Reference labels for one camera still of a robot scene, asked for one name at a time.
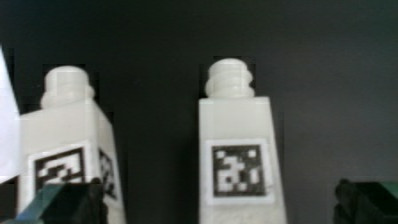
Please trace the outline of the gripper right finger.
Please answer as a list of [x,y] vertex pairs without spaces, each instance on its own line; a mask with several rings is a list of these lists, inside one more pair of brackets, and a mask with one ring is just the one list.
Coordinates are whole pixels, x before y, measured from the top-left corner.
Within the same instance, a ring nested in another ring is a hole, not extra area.
[[334,224],[398,224],[398,182],[340,181]]

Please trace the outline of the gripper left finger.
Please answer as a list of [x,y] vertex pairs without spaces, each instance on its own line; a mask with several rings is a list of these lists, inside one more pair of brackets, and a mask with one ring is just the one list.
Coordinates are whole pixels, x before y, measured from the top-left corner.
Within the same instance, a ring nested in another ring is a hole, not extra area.
[[89,183],[48,184],[16,216],[16,224],[109,224],[100,179]]

